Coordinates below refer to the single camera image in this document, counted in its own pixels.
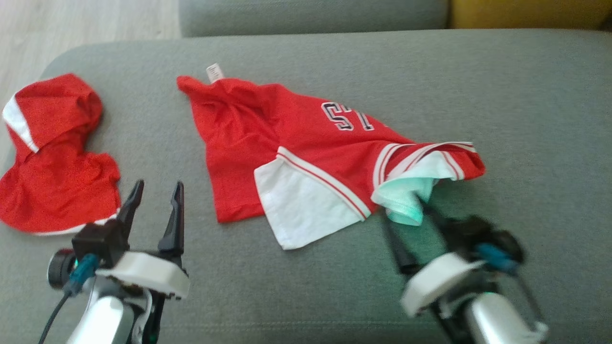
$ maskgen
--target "gray ottoman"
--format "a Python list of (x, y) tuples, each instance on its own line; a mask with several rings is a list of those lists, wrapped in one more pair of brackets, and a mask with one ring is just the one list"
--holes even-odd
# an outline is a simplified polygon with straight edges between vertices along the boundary
[[(473, 141), (487, 166), (446, 183), (433, 202), (483, 215), (528, 251), (524, 275), (551, 326), (551, 343), (612, 338), (612, 36), (557, 30), (399, 31), (210, 37), (81, 47), (43, 78), (74, 72), (101, 96), (89, 141), (109, 152), (125, 197), (146, 186), (134, 248), (154, 247), (178, 179), (185, 184), (188, 299), (166, 304), (160, 343), (445, 343), (430, 315), (409, 319), (381, 217), (284, 252), (264, 217), (215, 221), (204, 144), (178, 75), (282, 83), (358, 108), (417, 141)], [(442, 252), (429, 224), (402, 228), (420, 259)], [(0, 342), (35, 342), (61, 295), (47, 262), (69, 237), (0, 229)], [(520, 293), (509, 296), (526, 311)], [(65, 341), (83, 311), (71, 300), (48, 343)]]

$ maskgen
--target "gray upholstery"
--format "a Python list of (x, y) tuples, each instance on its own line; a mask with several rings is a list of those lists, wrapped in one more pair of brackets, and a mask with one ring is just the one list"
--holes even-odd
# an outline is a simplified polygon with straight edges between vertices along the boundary
[(179, 0), (184, 37), (442, 29), (447, 0)]
[[(117, 160), (122, 195), (146, 180), (134, 248), (154, 247), (174, 183), (185, 183), (192, 289), (166, 304), (160, 343), (446, 342), (429, 314), (403, 314), (378, 215), (293, 252), (264, 217), (216, 223), (204, 144), (175, 84), (182, 74), (205, 80), (214, 62), (228, 77), (338, 100), (417, 141), (473, 141), (487, 174), (439, 185), (434, 204), (521, 239), (551, 343), (612, 338), (612, 36), (483, 30), (111, 43), (53, 61), (42, 77), (75, 72), (100, 94), (105, 112), (89, 149)], [(423, 260), (442, 252), (429, 225), (403, 234)], [(0, 236), (0, 342), (33, 343), (61, 297), (47, 287), (48, 258), (69, 238), (6, 227)], [(67, 338), (84, 299), (67, 303), (48, 343)]]

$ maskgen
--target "red and white jersey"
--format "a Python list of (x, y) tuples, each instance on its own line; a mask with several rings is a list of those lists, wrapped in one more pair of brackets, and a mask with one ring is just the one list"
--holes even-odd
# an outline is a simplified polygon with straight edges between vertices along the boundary
[(417, 144), (360, 111), (280, 84), (177, 83), (206, 142), (219, 222), (265, 213), (284, 249), (365, 220), (388, 176), (405, 176), (432, 152), (442, 152), (452, 179), (484, 173), (470, 144)]
[(2, 111), (15, 164), (0, 180), (0, 219), (38, 235), (79, 231), (116, 216), (119, 169), (84, 151), (102, 114), (100, 98), (74, 74), (26, 86)]

